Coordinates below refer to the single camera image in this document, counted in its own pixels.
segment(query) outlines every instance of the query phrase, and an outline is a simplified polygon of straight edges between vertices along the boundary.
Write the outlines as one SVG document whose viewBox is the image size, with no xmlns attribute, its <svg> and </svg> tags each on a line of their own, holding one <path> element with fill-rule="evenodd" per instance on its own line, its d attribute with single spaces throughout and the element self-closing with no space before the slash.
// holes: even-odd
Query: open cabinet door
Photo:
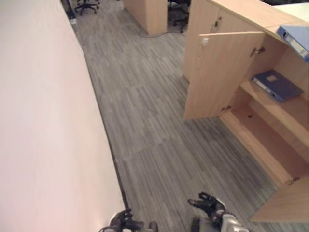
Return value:
<svg viewBox="0 0 309 232">
<path fill-rule="evenodd" d="M 260 49 L 263 32 L 200 35 L 199 55 L 188 90 L 184 119 L 219 116 Z"/>
<path fill-rule="evenodd" d="M 309 178 L 285 185 L 251 218 L 254 222 L 309 222 Z"/>
</svg>

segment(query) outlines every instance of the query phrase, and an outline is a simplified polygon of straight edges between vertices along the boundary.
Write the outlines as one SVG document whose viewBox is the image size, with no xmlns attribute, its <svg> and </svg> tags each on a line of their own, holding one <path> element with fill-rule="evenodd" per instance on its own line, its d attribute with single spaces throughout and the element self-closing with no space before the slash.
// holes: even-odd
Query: blue binder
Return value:
<svg viewBox="0 0 309 232">
<path fill-rule="evenodd" d="M 277 34 L 309 63 L 309 26 L 281 25 Z"/>
<path fill-rule="evenodd" d="M 278 102 L 283 102 L 303 93 L 298 86 L 275 70 L 255 75 L 252 80 Z"/>
</svg>

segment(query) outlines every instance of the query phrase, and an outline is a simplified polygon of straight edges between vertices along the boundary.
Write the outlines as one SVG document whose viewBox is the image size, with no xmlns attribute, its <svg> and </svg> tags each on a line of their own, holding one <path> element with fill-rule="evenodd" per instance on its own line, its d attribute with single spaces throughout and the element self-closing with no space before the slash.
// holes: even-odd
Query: striped carpet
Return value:
<svg viewBox="0 0 309 232">
<path fill-rule="evenodd" d="M 203 214 L 186 200 L 205 191 L 255 232 L 309 231 L 306 224 L 251 223 L 275 184 L 218 118 L 183 120 L 184 36 L 144 38 L 116 0 L 101 0 L 98 14 L 86 11 L 77 22 L 135 219 L 155 220 L 161 232 L 188 232 L 192 219 Z"/>
</svg>

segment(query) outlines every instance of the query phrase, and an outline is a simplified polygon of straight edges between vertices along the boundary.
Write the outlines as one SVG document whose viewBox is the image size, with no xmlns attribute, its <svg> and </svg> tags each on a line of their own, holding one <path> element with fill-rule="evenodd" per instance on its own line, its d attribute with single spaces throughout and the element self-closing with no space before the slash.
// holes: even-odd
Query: door hinge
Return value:
<svg viewBox="0 0 309 232">
<path fill-rule="evenodd" d="M 232 106 L 228 105 L 227 107 L 223 107 L 223 108 L 221 109 L 221 111 L 229 110 L 229 109 L 231 109 L 231 108 L 232 108 Z"/>
<path fill-rule="evenodd" d="M 298 181 L 298 180 L 300 180 L 300 177 L 299 177 L 299 176 L 293 178 L 292 180 L 289 180 L 286 184 L 292 185 L 292 184 L 294 184 L 294 183 L 295 183 L 296 181 Z"/>
<path fill-rule="evenodd" d="M 217 21 L 215 21 L 214 23 L 214 27 L 216 28 L 217 26 L 219 26 L 219 21 L 222 19 L 222 17 L 219 17 Z"/>
<path fill-rule="evenodd" d="M 261 47 L 260 49 L 256 49 L 256 47 L 252 50 L 250 57 L 256 54 L 261 54 L 262 52 L 265 52 L 266 49 L 264 47 Z"/>
</svg>

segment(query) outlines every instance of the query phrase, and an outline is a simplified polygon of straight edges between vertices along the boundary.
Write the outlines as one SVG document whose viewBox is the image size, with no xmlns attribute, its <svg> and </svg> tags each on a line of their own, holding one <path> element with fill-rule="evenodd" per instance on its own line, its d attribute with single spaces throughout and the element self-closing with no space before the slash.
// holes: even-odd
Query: wooden cabinet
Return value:
<svg viewBox="0 0 309 232">
<path fill-rule="evenodd" d="M 283 23 L 306 23 L 256 0 L 194 2 L 193 11 L 209 15 L 200 22 L 207 25 L 205 34 L 196 19 L 189 24 L 194 28 L 186 43 L 191 57 L 190 67 L 188 57 L 184 64 L 190 81 L 184 118 L 219 116 L 278 185 L 252 220 L 308 221 L 308 64 L 275 33 Z M 304 93 L 275 102 L 251 81 L 271 69 Z"/>
</svg>

